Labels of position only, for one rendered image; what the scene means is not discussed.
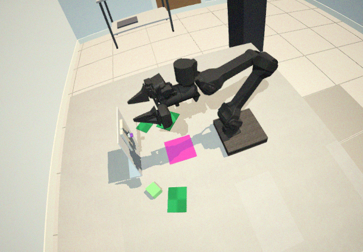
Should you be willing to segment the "light green block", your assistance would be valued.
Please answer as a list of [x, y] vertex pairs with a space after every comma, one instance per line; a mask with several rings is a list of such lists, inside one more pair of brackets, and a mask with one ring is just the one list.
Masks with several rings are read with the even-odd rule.
[[162, 190], [154, 183], [152, 182], [147, 188], [146, 188], [147, 192], [149, 194], [151, 194], [151, 196], [153, 198], [157, 198], [161, 193], [162, 193]]

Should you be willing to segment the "translucent magenta square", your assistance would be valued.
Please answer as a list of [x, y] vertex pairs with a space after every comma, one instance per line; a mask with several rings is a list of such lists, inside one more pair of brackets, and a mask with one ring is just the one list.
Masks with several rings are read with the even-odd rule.
[[197, 156], [190, 135], [167, 141], [164, 145], [170, 164]]

